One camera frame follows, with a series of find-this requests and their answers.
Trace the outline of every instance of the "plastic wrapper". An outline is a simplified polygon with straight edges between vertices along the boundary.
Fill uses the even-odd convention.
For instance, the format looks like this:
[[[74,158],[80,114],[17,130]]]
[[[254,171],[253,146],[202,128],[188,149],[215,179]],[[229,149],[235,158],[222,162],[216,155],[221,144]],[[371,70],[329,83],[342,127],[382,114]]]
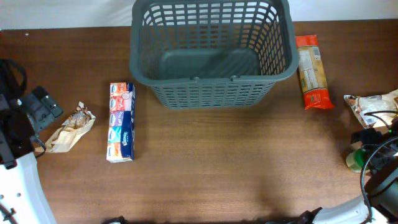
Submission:
[[[75,112],[52,134],[45,143],[46,152],[68,152],[79,139],[86,134],[95,121],[95,116],[87,110],[82,102]],[[42,152],[43,148],[38,147],[36,151]]]
[[[320,108],[332,109],[325,71],[321,60],[316,35],[296,37],[298,50],[298,70],[300,84],[304,94],[305,109]]]
[[[386,110],[398,111],[398,90],[385,95],[367,97],[345,95],[344,100],[349,104],[355,117],[358,118],[364,128],[379,128],[385,126],[380,119],[366,116],[366,113]],[[378,113],[375,115],[383,119],[388,125],[391,125],[392,120],[397,117],[394,113]]]

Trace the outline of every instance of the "orange food package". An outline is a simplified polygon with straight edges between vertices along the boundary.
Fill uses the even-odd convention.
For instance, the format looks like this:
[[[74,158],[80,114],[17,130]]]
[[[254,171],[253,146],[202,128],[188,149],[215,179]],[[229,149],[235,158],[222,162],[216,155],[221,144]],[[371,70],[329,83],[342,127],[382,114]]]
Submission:
[[[305,109],[332,109],[316,35],[296,36],[298,70]]]

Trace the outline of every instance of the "white wall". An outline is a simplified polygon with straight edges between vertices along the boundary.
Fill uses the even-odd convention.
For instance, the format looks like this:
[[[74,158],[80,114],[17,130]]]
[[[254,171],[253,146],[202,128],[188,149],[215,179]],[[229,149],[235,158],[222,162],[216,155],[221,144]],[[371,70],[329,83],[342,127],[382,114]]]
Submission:
[[[129,26],[134,1],[0,0],[0,29]],[[289,3],[294,21],[398,18],[398,0],[289,0]]]

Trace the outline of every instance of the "tissue box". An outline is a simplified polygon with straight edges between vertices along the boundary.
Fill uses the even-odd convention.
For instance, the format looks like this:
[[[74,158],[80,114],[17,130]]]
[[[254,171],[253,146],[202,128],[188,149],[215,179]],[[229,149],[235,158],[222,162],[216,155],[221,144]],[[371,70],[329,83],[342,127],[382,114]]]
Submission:
[[[111,83],[110,96],[106,159],[133,161],[136,88],[132,83]]]

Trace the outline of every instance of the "gray plastic basket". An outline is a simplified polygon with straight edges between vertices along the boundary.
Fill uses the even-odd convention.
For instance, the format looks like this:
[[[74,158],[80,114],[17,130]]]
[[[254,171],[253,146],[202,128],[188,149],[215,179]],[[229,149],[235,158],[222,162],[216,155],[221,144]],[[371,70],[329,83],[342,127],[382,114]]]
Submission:
[[[258,103],[299,63],[286,0],[137,0],[130,70],[169,108]]]

